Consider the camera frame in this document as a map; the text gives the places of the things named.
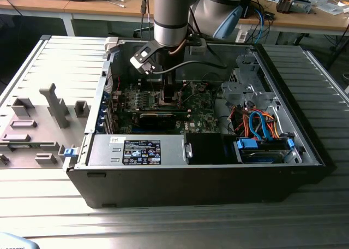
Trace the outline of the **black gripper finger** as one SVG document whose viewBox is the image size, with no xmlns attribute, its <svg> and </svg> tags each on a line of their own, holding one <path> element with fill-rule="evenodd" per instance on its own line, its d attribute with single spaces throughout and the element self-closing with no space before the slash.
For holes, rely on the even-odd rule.
<svg viewBox="0 0 349 249">
<path fill-rule="evenodd" d="M 172 102 L 176 94 L 176 74 L 166 73 L 163 78 L 164 102 Z"/>
</svg>

